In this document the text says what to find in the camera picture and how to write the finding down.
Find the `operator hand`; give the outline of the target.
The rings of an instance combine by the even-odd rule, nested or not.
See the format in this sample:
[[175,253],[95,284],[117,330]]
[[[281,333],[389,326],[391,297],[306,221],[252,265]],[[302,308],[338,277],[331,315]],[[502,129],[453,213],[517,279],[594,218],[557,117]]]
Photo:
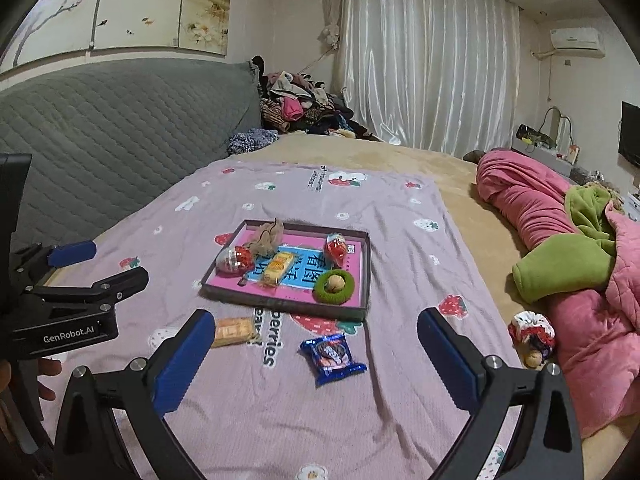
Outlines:
[[[39,359],[38,360],[38,375],[54,377],[58,376],[62,372],[62,363],[56,359]],[[11,364],[7,360],[0,361],[0,391],[3,392],[9,387],[9,383],[12,377]],[[42,400],[54,401],[56,394],[53,390],[43,385],[42,382],[38,382],[38,396]]]

